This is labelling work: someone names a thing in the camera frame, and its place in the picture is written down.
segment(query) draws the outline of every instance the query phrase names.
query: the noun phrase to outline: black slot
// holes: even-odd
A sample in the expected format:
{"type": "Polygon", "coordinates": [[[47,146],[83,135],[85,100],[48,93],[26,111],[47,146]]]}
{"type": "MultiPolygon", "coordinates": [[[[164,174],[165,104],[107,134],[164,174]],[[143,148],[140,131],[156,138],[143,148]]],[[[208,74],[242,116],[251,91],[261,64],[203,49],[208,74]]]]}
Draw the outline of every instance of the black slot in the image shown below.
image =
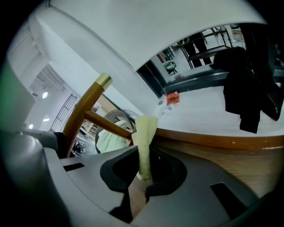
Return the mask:
{"type": "Polygon", "coordinates": [[[74,170],[74,169],[82,168],[82,167],[84,167],[84,164],[82,164],[82,163],[76,163],[76,164],[63,166],[63,168],[65,169],[66,172],[74,170]]]}
{"type": "Polygon", "coordinates": [[[245,205],[227,188],[223,183],[210,186],[224,209],[227,211],[230,219],[234,219],[244,213],[247,208],[245,205]]]}

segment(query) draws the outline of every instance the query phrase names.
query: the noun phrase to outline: ceiling light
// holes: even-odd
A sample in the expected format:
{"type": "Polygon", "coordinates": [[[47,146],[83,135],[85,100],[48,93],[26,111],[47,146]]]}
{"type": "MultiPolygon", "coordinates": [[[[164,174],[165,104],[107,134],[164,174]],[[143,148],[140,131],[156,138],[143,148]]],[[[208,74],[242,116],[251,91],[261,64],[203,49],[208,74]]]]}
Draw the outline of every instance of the ceiling light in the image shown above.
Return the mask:
{"type": "Polygon", "coordinates": [[[46,98],[47,96],[48,96],[48,92],[44,92],[42,97],[46,98]]]}

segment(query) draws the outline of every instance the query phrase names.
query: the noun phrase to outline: red object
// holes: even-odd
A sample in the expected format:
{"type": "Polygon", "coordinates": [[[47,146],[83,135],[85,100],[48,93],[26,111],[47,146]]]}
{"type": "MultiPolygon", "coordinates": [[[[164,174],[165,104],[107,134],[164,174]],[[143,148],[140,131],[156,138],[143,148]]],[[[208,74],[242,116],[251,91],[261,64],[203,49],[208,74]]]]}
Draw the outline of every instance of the red object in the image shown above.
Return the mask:
{"type": "Polygon", "coordinates": [[[177,91],[167,94],[167,106],[179,103],[179,93],[177,91]]]}

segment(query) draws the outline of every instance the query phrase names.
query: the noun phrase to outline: light green cloth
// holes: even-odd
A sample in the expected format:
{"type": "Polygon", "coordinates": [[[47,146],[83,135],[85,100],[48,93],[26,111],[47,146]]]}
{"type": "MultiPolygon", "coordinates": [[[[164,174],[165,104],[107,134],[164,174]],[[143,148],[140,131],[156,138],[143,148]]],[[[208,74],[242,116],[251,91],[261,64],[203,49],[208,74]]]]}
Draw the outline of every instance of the light green cloth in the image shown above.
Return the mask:
{"type": "MultiPolygon", "coordinates": [[[[126,129],[126,122],[125,121],[119,121],[115,123],[116,125],[122,127],[123,129],[126,129]]],[[[117,135],[114,135],[106,130],[102,130],[99,133],[99,139],[97,143],[97,147],[100,150],[101,153],[114,151],[117,149],[128,147],[129,141],[121,138],[117,135]]]]}

